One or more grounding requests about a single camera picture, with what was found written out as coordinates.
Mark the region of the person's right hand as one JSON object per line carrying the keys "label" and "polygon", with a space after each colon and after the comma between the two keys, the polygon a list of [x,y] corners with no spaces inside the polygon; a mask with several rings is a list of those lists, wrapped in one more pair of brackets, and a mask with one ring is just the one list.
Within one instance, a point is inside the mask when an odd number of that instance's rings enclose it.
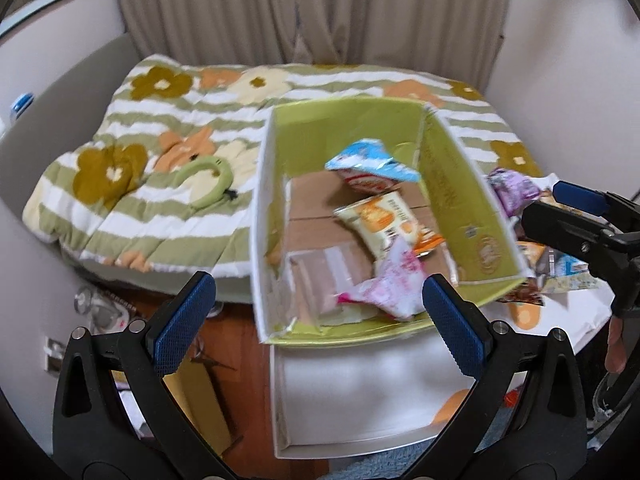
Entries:
{"label": "person's right hand", "polygon": [[608,323],[608,350],[605,357],[605,368],[610,374],[620,374],[627,362],[623,329],[624,321],[612,316]]}

